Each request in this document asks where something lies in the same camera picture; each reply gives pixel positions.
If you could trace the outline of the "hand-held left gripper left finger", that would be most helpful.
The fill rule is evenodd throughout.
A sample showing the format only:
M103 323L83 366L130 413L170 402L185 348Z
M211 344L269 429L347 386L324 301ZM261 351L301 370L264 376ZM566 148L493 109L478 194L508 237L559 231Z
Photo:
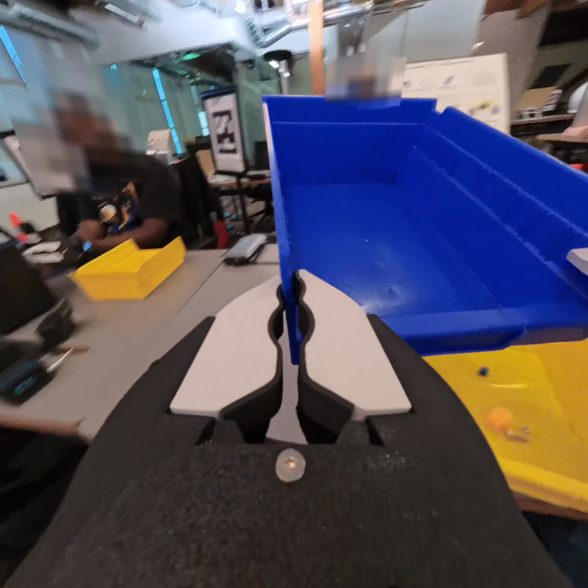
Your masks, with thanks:
M169 409L177 415L229 418L282 375L283 297L277 276L225 305Z

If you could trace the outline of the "yellow plastic block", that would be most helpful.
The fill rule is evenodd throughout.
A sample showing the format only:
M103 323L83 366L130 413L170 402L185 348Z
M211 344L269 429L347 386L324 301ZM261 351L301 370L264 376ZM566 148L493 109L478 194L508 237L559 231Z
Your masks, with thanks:
M484 417L486 427L494 432L508 435L512 431L513 414L507 408L492 408Z

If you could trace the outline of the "grey power bank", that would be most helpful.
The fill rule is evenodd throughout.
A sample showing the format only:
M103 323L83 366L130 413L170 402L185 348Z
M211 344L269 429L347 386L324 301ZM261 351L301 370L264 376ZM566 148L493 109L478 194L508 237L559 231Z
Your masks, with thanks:
M266 244L268 237L262 233L253 233L239 239L224 254L224 262L228 265L240 266L257 260Z

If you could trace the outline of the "black handheld device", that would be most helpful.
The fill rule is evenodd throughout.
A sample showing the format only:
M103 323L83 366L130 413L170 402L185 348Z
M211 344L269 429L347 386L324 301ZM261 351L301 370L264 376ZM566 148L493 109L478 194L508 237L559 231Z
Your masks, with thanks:
M53 379L38 360L22 359L1 371L1 400L22 405Z

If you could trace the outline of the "wooden post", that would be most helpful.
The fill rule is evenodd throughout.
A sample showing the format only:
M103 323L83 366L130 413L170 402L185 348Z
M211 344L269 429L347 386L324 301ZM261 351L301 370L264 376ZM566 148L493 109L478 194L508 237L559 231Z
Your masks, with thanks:
M325 94L325 66L323 46L323 1L307 5L307 31L309 34L309 62L311 67L312 95Z

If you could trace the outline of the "blue plastic bin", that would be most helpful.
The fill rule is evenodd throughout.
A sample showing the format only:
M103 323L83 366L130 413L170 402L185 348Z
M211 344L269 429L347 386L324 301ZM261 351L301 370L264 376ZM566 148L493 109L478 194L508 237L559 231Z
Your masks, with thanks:
M421 355L581 341L587 175L433 99L263 98L290 356L310 271Z

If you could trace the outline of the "yellow plastic bin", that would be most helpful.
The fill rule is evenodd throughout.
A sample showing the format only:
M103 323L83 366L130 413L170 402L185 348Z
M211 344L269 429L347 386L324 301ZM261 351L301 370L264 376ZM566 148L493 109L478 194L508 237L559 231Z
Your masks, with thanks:
M429 356L483 432L521 510L587 521L587 341ZM486 366L488 377L477 372ZM513 414L512 442L486 427L495 407Z
M185 260L186 247L177 237L160 249L140 249L127 240L69 274L94 301L142 300Z

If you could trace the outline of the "corrugated round ceiling duct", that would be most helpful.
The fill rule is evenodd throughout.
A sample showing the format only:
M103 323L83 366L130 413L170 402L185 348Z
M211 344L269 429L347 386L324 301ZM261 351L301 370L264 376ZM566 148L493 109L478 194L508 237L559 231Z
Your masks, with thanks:
M249 38L256 47L262 49L269 48L292 31L292 23L286 18L277 21L274 27L267 30L260 26L251 13L245 14L244 22Z

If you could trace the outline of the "another person's forearm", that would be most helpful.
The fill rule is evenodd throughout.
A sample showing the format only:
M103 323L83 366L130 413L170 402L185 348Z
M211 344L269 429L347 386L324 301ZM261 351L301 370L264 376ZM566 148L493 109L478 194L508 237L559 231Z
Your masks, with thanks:
M1 410L1 428L34 432L41 435L79 436L83 420L59 421L46 417L33 417L19 411Z

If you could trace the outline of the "white wall poster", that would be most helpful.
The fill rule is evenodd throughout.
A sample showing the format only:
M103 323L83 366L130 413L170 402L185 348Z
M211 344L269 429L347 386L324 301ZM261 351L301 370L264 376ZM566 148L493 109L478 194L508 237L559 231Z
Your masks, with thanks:
M403 99L435 99L436 110L453 107L505 134L511 129L506 54L408 63Z

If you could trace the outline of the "black equipment case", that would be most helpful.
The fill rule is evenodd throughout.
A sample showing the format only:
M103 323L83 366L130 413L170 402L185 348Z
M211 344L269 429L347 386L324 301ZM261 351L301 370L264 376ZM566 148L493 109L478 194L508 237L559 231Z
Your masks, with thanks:
M12 242L1 244L1 335L11 334L55 305L38 272Z

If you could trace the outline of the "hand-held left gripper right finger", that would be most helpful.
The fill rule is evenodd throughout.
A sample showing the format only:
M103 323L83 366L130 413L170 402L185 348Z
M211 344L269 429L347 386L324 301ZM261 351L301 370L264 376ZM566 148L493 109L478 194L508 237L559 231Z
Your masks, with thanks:
M368 315L310 271L299 286L299 406L313 421L365 421L408 413L408 399Z

